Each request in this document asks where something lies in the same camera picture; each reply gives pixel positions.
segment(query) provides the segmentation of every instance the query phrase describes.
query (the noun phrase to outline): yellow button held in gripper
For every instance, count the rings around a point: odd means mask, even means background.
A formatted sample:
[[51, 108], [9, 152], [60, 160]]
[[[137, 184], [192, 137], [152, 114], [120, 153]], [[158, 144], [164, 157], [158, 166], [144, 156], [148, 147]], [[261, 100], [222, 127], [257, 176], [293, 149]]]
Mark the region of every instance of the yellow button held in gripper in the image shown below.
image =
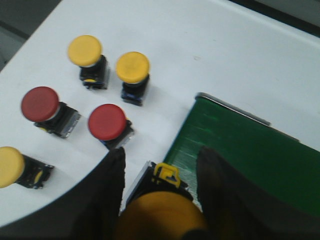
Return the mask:
[[136, 84], [144, 80], [149, 74], [149, 69], [148, 58], [137, 51], [123, 54], [115, 67], [118, 77], [127, 84]]
[[0, 188], [18, 180], [25, 169], [24, 156], [14, 147], [0, 147]]
[[71, 62], [80, 67], [94, 65], [101, 57], [102, 45], [91, 35], [75, 38], [69, 45], [68, 56]]

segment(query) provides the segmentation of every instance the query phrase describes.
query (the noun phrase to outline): white surface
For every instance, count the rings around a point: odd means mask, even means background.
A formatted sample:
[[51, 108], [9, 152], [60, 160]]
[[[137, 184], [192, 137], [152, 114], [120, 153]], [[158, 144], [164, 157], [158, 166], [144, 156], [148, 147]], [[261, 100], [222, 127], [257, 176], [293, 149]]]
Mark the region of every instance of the white surface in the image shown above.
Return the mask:
[[[83, 34], [102, 42], [113, 70], [125, 52], [148, 56], [151, 85], [143, 107], [122, 102], [114, 71], [108, 90], [82, 86], [66, 52]], [[197, 92], [320, 150], [319, 76], [318, 38], [226, 0], [65, 0], [0, 74], [0, 146], [56, 167], [44, 189], [0, 189], [0, 226], [50, 203], [104, 157], [105, 147], [87, 130], [91, 111], [101, 104], [122, 107], [136, 130], [125, 146], [128, 189], [146, 161], [163, 160]], [[36, 86], [52, 87], [82, 114], [67, 140], [21, 115], [21, 98]]]

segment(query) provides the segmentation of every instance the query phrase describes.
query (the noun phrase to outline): green surface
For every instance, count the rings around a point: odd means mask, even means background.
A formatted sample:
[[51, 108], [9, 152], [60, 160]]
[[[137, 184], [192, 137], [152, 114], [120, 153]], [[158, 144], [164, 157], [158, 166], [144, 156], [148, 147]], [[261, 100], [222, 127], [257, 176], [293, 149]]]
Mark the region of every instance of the green surface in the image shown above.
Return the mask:
[[201, 146], [219, 152], [272, 196], [320, 217], [320, 152], [205, 98], [197, 98], [164, 162], [196, 192]]

